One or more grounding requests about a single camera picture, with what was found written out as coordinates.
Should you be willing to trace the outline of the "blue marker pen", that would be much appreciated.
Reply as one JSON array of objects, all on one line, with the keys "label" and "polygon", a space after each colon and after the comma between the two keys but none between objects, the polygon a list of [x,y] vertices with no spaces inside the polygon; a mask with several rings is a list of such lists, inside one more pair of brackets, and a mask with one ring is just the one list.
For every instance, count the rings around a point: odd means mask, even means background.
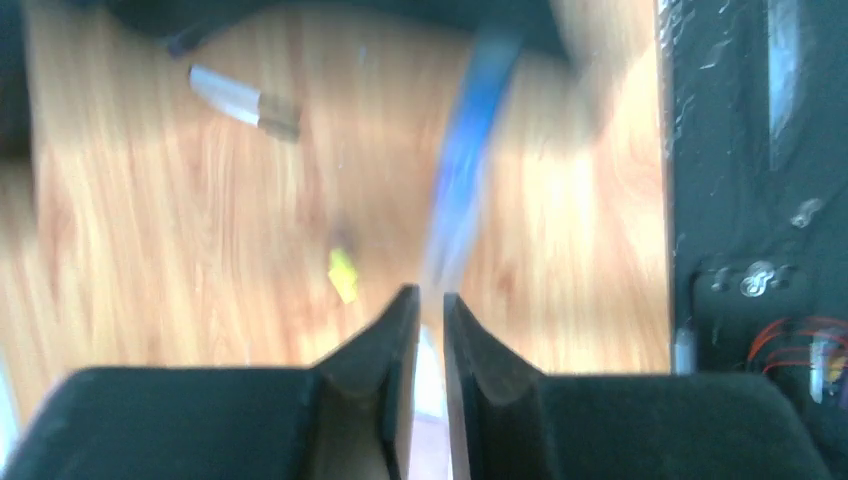
[{"label": "blue marker pen", "polygon": [[456,292],[479,228],[487,147],[521,53],[517,35],[477,37],[446,126],[434,189],[422,283]]}]

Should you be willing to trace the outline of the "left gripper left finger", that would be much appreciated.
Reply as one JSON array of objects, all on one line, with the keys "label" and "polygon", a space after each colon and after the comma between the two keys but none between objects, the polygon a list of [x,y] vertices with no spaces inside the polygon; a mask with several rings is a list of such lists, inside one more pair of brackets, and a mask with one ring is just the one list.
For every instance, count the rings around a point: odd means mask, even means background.
[{"label": "left gripper left finger", "polygon": [[7,479],[404,479],[420,294],[307,368],[96,367],[68,377]]}]

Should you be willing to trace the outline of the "white pen brown cap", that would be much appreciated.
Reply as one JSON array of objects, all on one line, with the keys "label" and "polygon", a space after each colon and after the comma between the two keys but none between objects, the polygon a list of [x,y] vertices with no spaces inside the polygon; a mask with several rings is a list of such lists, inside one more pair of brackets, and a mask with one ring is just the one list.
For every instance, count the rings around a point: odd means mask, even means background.
[{"label": "white pen brown cap", "polygon": [[263,93],[199,64],[190,67],[188,81],[192,91],[219,112],[272,137],[285,141],[299,139],[300,108],[291,101]]}]

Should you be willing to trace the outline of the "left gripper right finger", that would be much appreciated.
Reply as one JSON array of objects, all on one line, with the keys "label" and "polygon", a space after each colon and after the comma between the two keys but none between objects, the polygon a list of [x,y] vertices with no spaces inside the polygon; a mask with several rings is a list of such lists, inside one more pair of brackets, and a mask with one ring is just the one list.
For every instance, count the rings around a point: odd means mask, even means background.
[{"label": "left gripper right finger", "polygon": [[751,374],[547,375],[444,300],[457,479],[831,479],[789,400]]}]

